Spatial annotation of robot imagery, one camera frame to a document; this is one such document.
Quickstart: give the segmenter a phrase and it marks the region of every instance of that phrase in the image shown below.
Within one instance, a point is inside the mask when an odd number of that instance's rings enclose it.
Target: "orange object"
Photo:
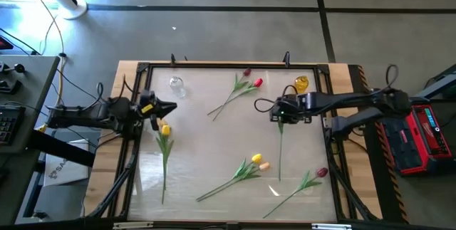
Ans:
[[[305,93],[308,86],[309,80],[307,76],[299,76],[294,80],[294,87],[298,90],[298,94]]]

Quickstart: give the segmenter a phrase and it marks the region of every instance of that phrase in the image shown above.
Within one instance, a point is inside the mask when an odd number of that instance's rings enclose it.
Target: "red power station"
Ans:
[[[402,175],[433,173],[453,156],[430,105],[413,105],[405,119],[383,119],[383,135]]]

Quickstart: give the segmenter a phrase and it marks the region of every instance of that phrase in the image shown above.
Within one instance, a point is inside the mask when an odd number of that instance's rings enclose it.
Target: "red tulip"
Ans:
[[[259,88],[263,84],[263,79],[259,78],[254,82],[254,87]]]
[[[244,76],[247,77],[247,76],[250,75],[251,72],[252,72],[251,68],[247,68],[247,69],[244,70],[243,74],[244,74]]]
[[[317,170],[317,172],[316,172],[317,177],[325,177],[326,174],[328,174],[328,169],[326,169],[326,168],[321,168],[321,169]]]

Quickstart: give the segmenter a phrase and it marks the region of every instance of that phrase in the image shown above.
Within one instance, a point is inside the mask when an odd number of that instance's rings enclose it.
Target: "gray tabletop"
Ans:
[[[16,78],[23,84],[15,95],[0,94],[0,104],[15,101],[41,109],[51,81],[57,69],[58,57],[53,56],[0,56],[0,61],[13,67],[20,63],[25,66],[24,74],[11,72],[1,79]],[[0,147],[0,165],[8,169],[9,175],[0,186],[0,225],[14,224],[24,195],[30,182],[33,169],[40,152],[25,150],[31,130],[38,118],[38,111],[27,108],[24,121],[9,148]]]

